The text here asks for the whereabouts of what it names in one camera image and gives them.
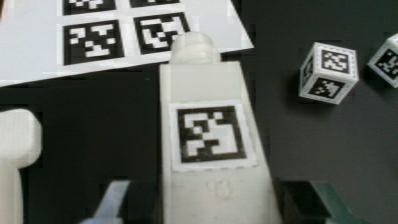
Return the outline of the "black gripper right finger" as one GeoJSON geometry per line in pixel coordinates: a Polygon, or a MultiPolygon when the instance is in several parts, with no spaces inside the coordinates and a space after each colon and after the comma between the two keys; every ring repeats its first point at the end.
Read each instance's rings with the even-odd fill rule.
{"type": "Polygon", "coordinates": [[[326,182],[282,182],[282,223],[355,224],[355,217],[326,182]]]}

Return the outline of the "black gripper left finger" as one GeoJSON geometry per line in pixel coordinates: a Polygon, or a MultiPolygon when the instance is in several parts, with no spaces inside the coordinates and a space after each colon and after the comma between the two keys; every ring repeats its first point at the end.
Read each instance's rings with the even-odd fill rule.
{"type": "Polygon", "coordinates": [[[122,218],[118,217],[118,209],[127,187],[127,180],[110,182],[94,215],[78,224],[124,224],[122,218]]]}

